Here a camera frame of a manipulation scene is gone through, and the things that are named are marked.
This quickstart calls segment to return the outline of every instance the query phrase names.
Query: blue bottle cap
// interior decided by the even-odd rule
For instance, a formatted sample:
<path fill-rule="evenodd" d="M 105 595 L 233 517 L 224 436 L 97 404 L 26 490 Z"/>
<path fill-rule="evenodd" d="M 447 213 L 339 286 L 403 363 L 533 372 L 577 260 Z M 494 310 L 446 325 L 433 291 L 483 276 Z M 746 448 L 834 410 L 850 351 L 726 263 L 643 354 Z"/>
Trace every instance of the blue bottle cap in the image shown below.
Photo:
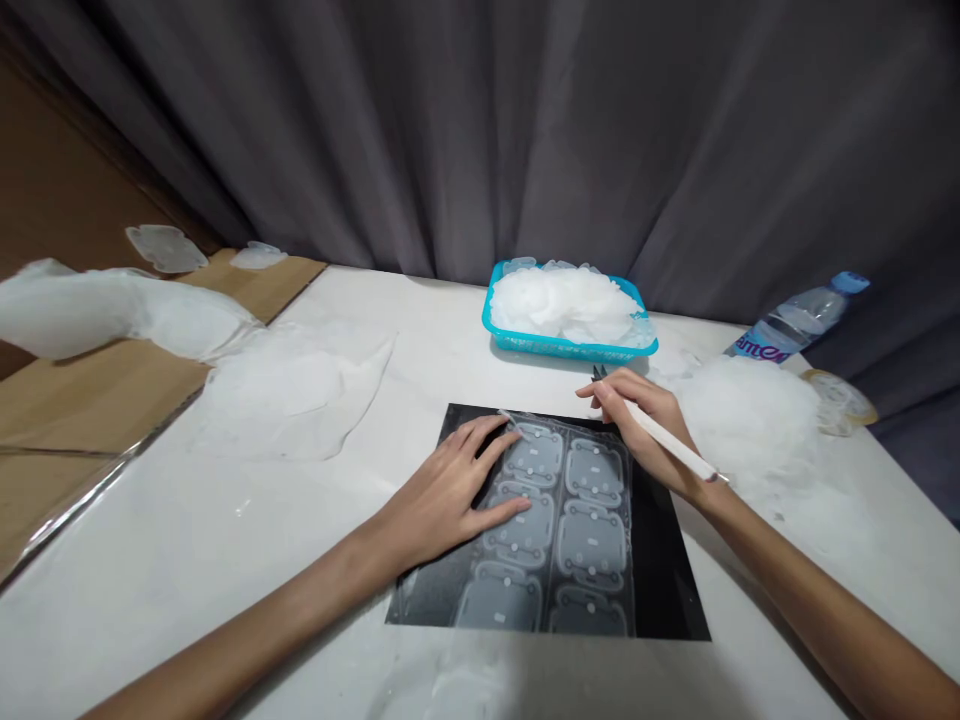
<path fill-rule="evenodd" d="M 870 281 L 863 277 L 863 275 L 857 275 L 852 272 L 842 272 L 836 275 L 833 280 L 830 281 L 830 284 L 844 295 L 856 295 L 858 292 L 866 290 L 870 286 Z"/>

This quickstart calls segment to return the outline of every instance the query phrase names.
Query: bottle label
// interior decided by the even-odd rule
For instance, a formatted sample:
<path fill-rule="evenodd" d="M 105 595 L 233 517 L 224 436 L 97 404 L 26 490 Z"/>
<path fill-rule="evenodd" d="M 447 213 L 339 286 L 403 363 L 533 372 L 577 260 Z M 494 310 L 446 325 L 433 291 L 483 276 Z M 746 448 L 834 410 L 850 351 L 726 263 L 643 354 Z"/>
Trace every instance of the bottle label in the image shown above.
<path fill-rule="evenodd" d="M 757 327 L 753 326 L 747 330 L 743 337 L 737 340 L 731 348 L 737 355 L 753 358 L 754 360 L 770 360 L 778 365 L 793 355 L 791 352 L 784 352 L 776 345 L 770 342 L 758 332 Z"/>

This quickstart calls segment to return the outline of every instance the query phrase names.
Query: plastic water bottle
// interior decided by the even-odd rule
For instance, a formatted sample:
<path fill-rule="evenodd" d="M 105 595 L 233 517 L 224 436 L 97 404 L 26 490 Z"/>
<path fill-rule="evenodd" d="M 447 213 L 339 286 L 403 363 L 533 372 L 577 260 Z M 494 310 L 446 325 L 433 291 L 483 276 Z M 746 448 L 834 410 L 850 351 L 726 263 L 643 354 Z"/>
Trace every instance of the plastic water bottle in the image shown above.
<path fill-rule="evenodd" d="M 807 290 L 778 305 L 724 354 L 782 363 L 836 325 L 847 309 L 848 298 L 868 285 L 865 277 L 842 272 L 826 287 Z"/>

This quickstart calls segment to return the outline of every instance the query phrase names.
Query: blue plastic basket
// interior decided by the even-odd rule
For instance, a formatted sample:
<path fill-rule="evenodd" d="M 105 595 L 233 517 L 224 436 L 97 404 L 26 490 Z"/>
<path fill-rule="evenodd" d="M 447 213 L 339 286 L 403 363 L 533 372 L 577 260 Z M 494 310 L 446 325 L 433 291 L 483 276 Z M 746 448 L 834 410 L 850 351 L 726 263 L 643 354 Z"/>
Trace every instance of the blue plastic basket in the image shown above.
<path fill-rule="evenodd" d="M 504 350 L 516 350 L 519 352 L 530 352 L 538 355 L 551 355 L 553 357 L 573 358 L 575 360 L 586 360 L 587 362 L 610 363 L 611 365 L 625 365 L 635 357 L 644 355 L 653 355 L 660 342 L 657 339 L 645 348 L 624 348 L 616 345 L 587 345 L 571 342 L 565 338 L 552 338 L 544 335 L 529 335 L 527 333 L 512 332 L 510 330 L 501 330 L 493 324 L 490 319 L 490 301 L 493 299 L 493 286 L 503 277 L 503 266 L 505 262 L 499 262 L 493 268 L 493 274 L 490 276 L 490 287 L 487 289 L 487 299 L 483 303 L 483 326 L 493 335 L 497 346 Z M 620 289 L 627 295 L 637 301 L 641 308 L 643 298 L 640 297 L 640 291 L 637 286 L 629 280 L 608 275 Z M 647 317 L 647 311 L 644 309 L 640 317 Z"/>

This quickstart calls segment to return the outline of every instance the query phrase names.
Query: table surface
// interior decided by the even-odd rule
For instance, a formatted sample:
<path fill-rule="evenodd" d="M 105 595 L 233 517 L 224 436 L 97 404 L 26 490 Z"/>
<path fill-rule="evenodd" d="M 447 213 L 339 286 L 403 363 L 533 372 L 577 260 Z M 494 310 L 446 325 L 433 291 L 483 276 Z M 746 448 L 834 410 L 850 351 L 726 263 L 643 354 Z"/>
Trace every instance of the table surface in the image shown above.
<path fill-rule="evenodd" d="M 244 462 L 191 450 L 190 408 L 0 597 L 0 715 L 71 718 L 255 602 L 375 512 L 432 450 L 448 402 L 586 417 L 589 366 L 505 353 L 485 289 L 331 267 L 285 312 L 335 312 L 399 334 L 380 390 L 334 458 Z M 681 351 L 741 332 L 654 314 Z M 788 368 L 807 367 L 800 357 Z M 858 499 L 869 543 L 781 528 L 960 680 L 960 534 L 865 430 L 824 470 Z M 831 718 L 844 711 L 703 520 L 674 499 L 711 643 L 384 625 L 386 596 L 244 700 L 251 718 Z"/>

